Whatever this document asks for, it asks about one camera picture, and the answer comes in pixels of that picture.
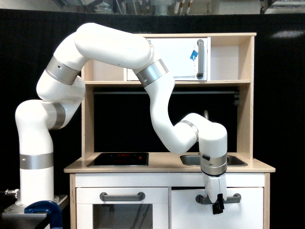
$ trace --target microwave handle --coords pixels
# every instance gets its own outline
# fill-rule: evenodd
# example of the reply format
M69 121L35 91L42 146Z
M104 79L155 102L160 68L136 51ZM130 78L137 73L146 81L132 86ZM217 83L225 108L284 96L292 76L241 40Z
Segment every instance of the microwave handle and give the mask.
M143 192L139 192L137 195L112 196L107 195L106 192L102 192L100 194L100 199L102 201L141 201L145 199L145 194Z
M198 45L198 73L197 79L202 79L204 77L204 72L206 69L206 48L204 47L204 41L199 39L197 41Z

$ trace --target robotic arm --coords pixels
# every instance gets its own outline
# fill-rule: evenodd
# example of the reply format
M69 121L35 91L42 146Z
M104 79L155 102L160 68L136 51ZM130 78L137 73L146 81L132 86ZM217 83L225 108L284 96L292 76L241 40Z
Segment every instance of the robotic arm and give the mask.
M53 146L48 130L63 128L79 107L85 84L78 73L89 59L134 71L150 97L153 128L169 151L182 154L199 141L206 191L213 203L223 206L226 129L198 114L189 114L173 126L168 102L174 78L152 44L141 36L94 23L82 25L56 49L37 84L42 100L25 101L16 110L21 203L53 200ZM40 195L34 191L37 189L43 190Z

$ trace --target ceiling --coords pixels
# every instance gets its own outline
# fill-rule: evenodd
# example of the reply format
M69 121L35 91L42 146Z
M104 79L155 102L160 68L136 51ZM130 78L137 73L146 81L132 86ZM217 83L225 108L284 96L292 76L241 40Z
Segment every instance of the ceiling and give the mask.
M130 15L305 13L305 0L0 0L0 8Z

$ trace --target silver joint ring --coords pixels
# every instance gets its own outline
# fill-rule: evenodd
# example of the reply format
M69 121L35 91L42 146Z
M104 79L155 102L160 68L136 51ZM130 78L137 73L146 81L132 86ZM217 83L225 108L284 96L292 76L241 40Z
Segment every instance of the silver joint ring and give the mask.
M226 172L227 170L227 153L221 157L210 158L210 160L206 160L204 158L200 158L201 161L201 170L208 175L218 176Z
M56 121L50 130L58 130L66 120L66 112L60 103L52 103L56 110Z
M20 154L21 169L43 169L53 166L53 153L39 155Z
M58 61L54 56L50 60L46 68L46 72L53 79L57 80L58 82L64 83L66 85L72 85L76 77L80 73L79 71L64 65L63 63Z
M168 69L163 61L159 59L140 71L137 74L137 77L139 78L143 87L146 87L166 73L168 73Z
M193 129L193 131L196 134L196 138L197 138L196 142L198 142L199 141L199 131L198 131L197 127L193 123L191 123L187 120L181 120L180 123L188 124Z

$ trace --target oven window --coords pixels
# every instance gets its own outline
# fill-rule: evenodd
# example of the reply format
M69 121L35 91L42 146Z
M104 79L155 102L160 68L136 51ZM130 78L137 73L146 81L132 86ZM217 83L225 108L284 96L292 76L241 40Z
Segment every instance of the oven window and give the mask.
M152 229L152 204L94 204L94 229Z

